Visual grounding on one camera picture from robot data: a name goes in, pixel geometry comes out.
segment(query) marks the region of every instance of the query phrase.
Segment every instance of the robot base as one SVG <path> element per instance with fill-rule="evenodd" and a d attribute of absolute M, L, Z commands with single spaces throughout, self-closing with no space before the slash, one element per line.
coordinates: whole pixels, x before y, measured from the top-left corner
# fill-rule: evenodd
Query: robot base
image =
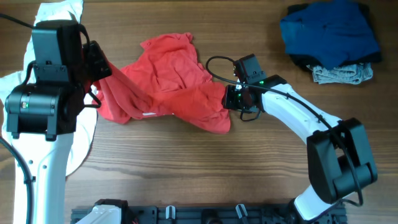
<path fill-rule="evenodd" d="M 203 220 L 204 211 L 212 211 L 218 215 L 223 224 L 290 224 L 300 223 L 286 220 L 289 204 L 269 204 L 257 207 L 246 207 L 247 219 L 239 219 L 236 207 L 179 207 L 175 209 L 175 219 L 166 219 L 166 208 L 155 206 L 130 206 L 136 216 L 137 224 L 204 224 L 212 223 Z M 91 212 L 89 209 L 73 209 L 70 224 L 76 224 Z M 314 224 L 347 224 L 346 209 L 343 204 L 337 205 Z"/>

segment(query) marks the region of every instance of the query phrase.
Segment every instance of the folded clothes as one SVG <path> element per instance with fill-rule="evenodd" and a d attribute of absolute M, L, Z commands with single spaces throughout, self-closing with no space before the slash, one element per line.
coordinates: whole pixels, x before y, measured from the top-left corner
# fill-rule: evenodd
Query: folded clothes
<path fill-rule="evenodd" d="M 309 55 L 326 69 L 380 52 L 372 29 L 348 0 L 315 2 L 280 22 L 285 52 Z"/>
<path fill-rule="evenodd" d="M 221 101 L 225 87 L 198 62 L 193 36 L 165 34 L 144 41 L 137 62 L 95 83 L 102 102 L 98 113 L 124 124 L 151 116 L 175 116 L 213 133 L 227 133 L 228 110 Z"/>
<path fill-rule="evenodd" d="M 295 12 L 301 11 L 306 9 L 309 6 L 309 4 L 296 4 L 293 6 L 289 6 L 287 8 L 287 14 L 293 14 Z M 359 10 L 361 11 L 361 14 L 363 15 L 363 17 L 366 20 L 366 23 L 368 24 L 368 26 L 372 29 L 372 24 L 370 21 L 370 9 L 369 6 L 362 4 L 362 3 L 358 3 L 358 7 Z M 292 59 L 293 63 L 304 69 L 307 70 L 307 65 L 311 65 L 311 66 L 315 66 L 315 65 L 321 65 L 321 63 L 315 58 L 312 57 L 310 55 L 298 55 L 298 54 L 290 54 L 290 59 Z M 363 56 L 357 60 L 346 60 L 344 61 L 340 66 L 345 66 L 345 65 L 355 65 L 355 64 L 359 64 L 359 63 L 378 63 L 382 61 L 382 56 L 381 56 L 381 52 L 374 52 L 371 53 L 369 55 Z"/>
<path fill-rule="evenodd" d="M 336 67 L 332 70 L 327 70 L 319 65 L 308 65 L 308 68 L 312 70 L 313 81 L 319 84 L 349 83 L 357 85 L 373 77 L 370 63 Z"/>

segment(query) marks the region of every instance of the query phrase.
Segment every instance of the white towel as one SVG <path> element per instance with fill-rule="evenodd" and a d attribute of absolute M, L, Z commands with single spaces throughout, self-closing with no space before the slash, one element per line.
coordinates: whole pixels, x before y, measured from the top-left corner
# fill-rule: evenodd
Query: white towel
<path fill-rule="evenodd" d="M 40 21 L 55 20 L 55 19 L 76 19 L 80 22 L 81 14 L 83 13 L 83 1 L 82 0 L 67 0 L 64 2 L 57 3 L 42 3 L 39 7 L 39 11 L 36 16 L 34 24 Z M 20 85 L 26 76 L 26 68 L 29 62 L 35 60 L 32 38 L 26 47 L 26 53 L 24 57 L 24 70 L 10 74 L 4 78 L 0 78 L 0 100 L 4 104 L 7 96 L 11 93 L 15 86 Z M 35 76 L 30 76 L 29 83 L 35 82 Z M 85 97 L 85 104 L 91 104 L 92 98 L 90 96 Z M 3 109 L 4 123 L 2 126 L 2 136 L 9 143 L 12 144 L 12 137 L 10 133 L 6 132 L 6 121 L 7 112 Z M 76 133 L 73 138 L 73 146 L 69 153 L 67 175 L 74 172 L 80 164 L 83 162 L 88 154 L 88 151 L 93 140 L 94 130 L 97 123 L 97 112 L 94 108 L 85 108 L 77 117 Z"/>

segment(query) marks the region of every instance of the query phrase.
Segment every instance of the blue cloth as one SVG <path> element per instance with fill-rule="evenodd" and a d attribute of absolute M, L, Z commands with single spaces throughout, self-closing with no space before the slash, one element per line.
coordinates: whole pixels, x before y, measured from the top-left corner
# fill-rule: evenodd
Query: blue cloth
<path fill-rule="evenodd" d="M 287 54 L 310 55 L 328 70 L 380 48 L 358 4 L 316 2 L 280 22 Z"/>

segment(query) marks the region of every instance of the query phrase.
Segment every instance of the red cloth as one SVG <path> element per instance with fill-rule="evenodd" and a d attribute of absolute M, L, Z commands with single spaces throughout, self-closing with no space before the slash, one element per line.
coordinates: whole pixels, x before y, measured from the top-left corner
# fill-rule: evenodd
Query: red cloth
<path fill-rule="evenodd" d="M 174 114 L 199 128 L 227 133 L 231 126 L 221 100 L 225 87 L 198 63 L 193 36 L 165 34 L 141 43 L 144 53 L 136 63 L 94 85 L 102 102 L 98 113 L 124 124 L 150 116 Z"/>

